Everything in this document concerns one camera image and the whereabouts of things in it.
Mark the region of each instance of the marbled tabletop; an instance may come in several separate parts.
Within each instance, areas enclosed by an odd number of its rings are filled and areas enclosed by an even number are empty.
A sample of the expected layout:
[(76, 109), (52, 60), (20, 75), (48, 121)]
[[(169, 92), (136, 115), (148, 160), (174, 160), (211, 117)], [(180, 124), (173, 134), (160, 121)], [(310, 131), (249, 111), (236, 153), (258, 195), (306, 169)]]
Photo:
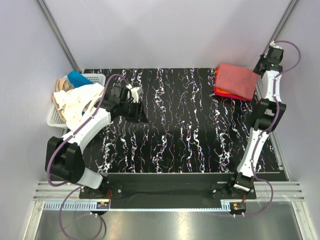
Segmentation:
[[(247, 102), (210, 97), (215, 72), (215, 68), (85, 70), (107, 79), (121, 74), (133, 87), (142, 86), (149, 121), (115, 119), (87, 145), (86, 166), (99, 173), (233, 172), (245, 152), (250, 135), (246, 120), (258, 98)], [(279, 171), (270, 140), (256, 170)]]

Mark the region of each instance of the pink cloth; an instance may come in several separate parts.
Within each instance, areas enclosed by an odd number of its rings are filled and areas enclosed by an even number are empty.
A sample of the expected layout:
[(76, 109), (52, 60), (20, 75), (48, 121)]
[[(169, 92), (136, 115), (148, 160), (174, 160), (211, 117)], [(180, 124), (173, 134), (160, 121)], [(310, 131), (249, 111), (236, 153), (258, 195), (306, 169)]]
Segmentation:
[(251, 101), (254, 97), (257, 80), (258, 75), (249, 68), (221, 63), (214, 86), (233, 93), (231, 95), (238, 95)]

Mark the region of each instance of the white fabric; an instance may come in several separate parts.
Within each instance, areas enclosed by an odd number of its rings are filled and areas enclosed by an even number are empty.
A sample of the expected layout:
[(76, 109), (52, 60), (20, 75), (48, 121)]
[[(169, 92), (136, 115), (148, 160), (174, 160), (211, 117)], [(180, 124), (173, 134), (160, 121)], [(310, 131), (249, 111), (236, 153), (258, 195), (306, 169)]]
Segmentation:
[(70, 130), (75, 131), (94, 112), (94, 105), (102, 97), (104, 89), (101, 84), (94, 83), (53, 93)]

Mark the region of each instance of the beige cloth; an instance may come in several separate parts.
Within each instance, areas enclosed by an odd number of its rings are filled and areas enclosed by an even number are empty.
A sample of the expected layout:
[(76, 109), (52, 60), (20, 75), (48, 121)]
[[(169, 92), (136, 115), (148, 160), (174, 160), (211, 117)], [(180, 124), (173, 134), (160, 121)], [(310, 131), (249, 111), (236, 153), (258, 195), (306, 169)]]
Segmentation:
[(105, 88), (99, 84), (88, 84), (71, 89), (67, 92), (61, 90), (54, 92), (56, 103), (59, 105), (61, 114), (66, 119), (66, 126), (76, 130), (95, 110)]
[[(59, 78), (58, 81), (56, 82), (56, 86), (55, 86), (55, 93), (60, 92), (61, 90), (67, 92), (71, 89), (74, 89), (75, 86), (73, 86), (69, 80), (65, 79), (65, 78)], [(52, 101), (53, 104), (55, 106), (55, 109), (58, 111), (59, 117), (61, 118), (62, 121), (66, 122), (65, 117), (62, 115), (61, 111), (62, 109), (59, 109), (59, 105), (57, 104), (56, 98), (53, 95), (52, 96)]]

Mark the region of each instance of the metal floor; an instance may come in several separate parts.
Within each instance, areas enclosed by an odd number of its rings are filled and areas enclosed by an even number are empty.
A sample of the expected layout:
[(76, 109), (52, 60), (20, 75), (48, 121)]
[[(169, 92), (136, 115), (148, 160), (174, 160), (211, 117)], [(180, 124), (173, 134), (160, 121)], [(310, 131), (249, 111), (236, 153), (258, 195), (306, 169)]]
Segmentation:
[[(261, 210), (265, 203), (248, 202), (247, 213)], [(64, 226), (83, 211), (64, 211)], [(60, 231), (59, 211), (44, 210), (36, 240), (67, 239)], [(254, 217), (230, 217), (225, 212), (124, 212), (103, 215), (107, 232), (99, 240), (302, 240), (293, 206), (273, 202), (270, 208)], [(98, 219), (86, 216), (67, 228), (75, 239), (92, 238), (100, 227)]]

